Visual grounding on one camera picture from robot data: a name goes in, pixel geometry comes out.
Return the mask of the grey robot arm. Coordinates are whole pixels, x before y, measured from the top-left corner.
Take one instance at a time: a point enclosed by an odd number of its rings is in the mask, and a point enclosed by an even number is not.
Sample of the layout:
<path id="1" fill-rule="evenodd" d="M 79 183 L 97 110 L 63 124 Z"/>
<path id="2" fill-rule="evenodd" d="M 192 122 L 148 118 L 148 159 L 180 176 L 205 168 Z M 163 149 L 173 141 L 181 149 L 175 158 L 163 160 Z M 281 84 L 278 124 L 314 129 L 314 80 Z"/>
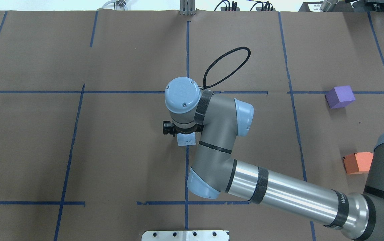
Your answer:
<path id="1" fill-rule="evenodd" d="M 217 199 L 228 193 L 256 205 L 338 230 L 354 241 L 384 241 L 384 133 L 376 141 L 361 193 L 343 193 L 238 160 L 233 148 L 250 132 L 253 105 L 177 77 L 164 89 L 171 119 L 165 135 L 201 134 L 186 186 L 196 196 Z"/>

